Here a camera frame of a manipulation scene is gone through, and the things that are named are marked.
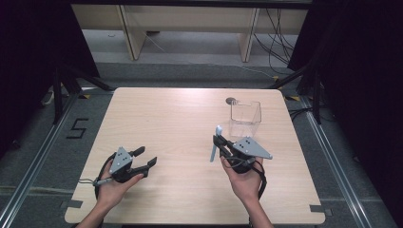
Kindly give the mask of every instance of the white desk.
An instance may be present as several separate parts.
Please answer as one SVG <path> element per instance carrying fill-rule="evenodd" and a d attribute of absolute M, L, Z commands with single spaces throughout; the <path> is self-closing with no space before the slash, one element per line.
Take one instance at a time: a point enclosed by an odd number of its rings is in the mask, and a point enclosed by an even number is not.
<path fill-rule="evenodd" d="M 145 146 L 133 166 L 158 157 L 141 180 L 105 218 L 132 224 L 245 224 L 246 210 L 232 192 L 219 155 L 210 162 L 218 124 L 227 140 L 228 97 L 261 102 L 262 121 L 254 139 L 274 158 L 265 160 L 267 187 L 260 199 L 275 224 L 320 224 L 323 213 L 282 95 L 277 90 L 222 88 L 118 88 L 92 146 L 81 179 L 97 177 L 119 146 Z M 90 184 L 79 183 L 67 222 L 79 222 L 94 206 Z"/>

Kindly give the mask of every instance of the gray carpet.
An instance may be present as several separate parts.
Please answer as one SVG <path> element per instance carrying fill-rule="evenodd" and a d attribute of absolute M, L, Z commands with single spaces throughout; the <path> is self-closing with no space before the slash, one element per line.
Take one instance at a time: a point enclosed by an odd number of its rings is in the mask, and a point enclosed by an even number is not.
<path fill-rule="evenodd" d="M 97 67 L 102 77 L 100 80 L 116 87 L 265 88 L 274 83 L 274 76 L 285 77 L 285 74 L 278 72 L 291 72 L 286 68 L 275 68 L 277 71 L 275 72 L 270 67 L 245 69 L 237 66 L 211 65 L 97 64 Z M 82 87 L 94 87 L 86 81 L 79 80 L 79 82 Z M 296 96 L 296 86 L 297 80 L 285 85 L 280 90 L 284 96 Z M 81 175 L 111 96 L 111 94 L 100 92 L 91 94 L 87 99 L 75 101 L 61 133 L 51 147 L 46 162 L 11 227 L 71 226 L 64 220 L 64 213 L 67 210 L 66 203 L 70 200 Z M 302 108 L 299 101 L 285 101 L 285 103 L 290 110 Z M 365 206 L 373 227 L 396 227 L 360 164 L 353 160 L 354 152 L 343 137 L 337 122 L 333 120 L 331 111 L 322 108 L 320 114 L 322 127 L 337 153 L 349 181 Z M 18 139 L 21 147 L 11 149 L 0 161 L 0 205 L 2 207 L 9 201 L 13 188 L 24 177 L 49 132 L 53 122 L 52 115 L 52 105 L 38 109 L 27 125 L 24 134 Z M 71 130 L 78 118 L 87 119 L 76 124 L 77 127 L 85 128 L 86 131 L 81 139 L 68 139 L 68 137 L 80 135 L 79 131 Z M 322 205 L 330 212 L 326 221 L 318 227 L 357 227 L 306 114 L 297 116 L 294 126 Z M 105 227 L 121 226 L 106 224 Z M 312 226 L 279 225 L 276 227 Z"/>

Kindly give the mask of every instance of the clear plastic box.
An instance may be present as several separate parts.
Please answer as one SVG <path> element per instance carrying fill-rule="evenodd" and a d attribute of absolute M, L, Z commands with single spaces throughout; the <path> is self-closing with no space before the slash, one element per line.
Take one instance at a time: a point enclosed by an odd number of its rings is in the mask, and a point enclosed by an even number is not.
<path fill-rule="evenodd" d="M 253 137 L 261 122 L 260 102 L 231 102 L 230 135 Z"/>

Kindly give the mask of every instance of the forearm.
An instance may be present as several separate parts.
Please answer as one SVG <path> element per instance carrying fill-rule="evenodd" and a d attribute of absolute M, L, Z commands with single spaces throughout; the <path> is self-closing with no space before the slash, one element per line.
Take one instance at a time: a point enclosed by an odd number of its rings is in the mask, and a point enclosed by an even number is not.
<path fill-rule="evenodd" d="M 80 224 L 77 225 L 77 227 L 97 228 L 110 209 L 110 207 L 97 203 L 94 208 L 92 208 L 91 212 L 89 212 L 89 214 L 80 222 Z"/>
<path fill-rule="evenodd" d="M 273 224 L 267 217 L 258 200 L 243 201 L 243 205 L 249 214 L 254 228 L 273 228 Z"/>

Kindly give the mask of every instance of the light wood tabletop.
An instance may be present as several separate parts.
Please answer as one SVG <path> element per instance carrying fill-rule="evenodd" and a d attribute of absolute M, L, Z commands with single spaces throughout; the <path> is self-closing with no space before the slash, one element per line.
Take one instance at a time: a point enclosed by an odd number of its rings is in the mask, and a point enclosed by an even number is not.
<path fill-rule="evenodd" d="M 230 88 L 116 89 L 89 153 L 81 179 L 95 179 L 105 160 L 122 146 L 145 146 L 132 167 L 158 157 L 146 179 L 140 180 L 113 208 L 105 222 L 120 224 L 246 224 L 248 215 L 231 189 L 219 153 L 210 155 L 216 126 L 228 134 L 227 98 L 257 101 L 261 123 L 254 136 L 271 155 L 264 160 L 267 187 L 260 202 L 275 224 L 320 224 L 323 213 L 285 102 L 278 90 Z M 68 207 L 67 222 L 80 222 L 95 205 L 94 187 L 78 183 Z"/>

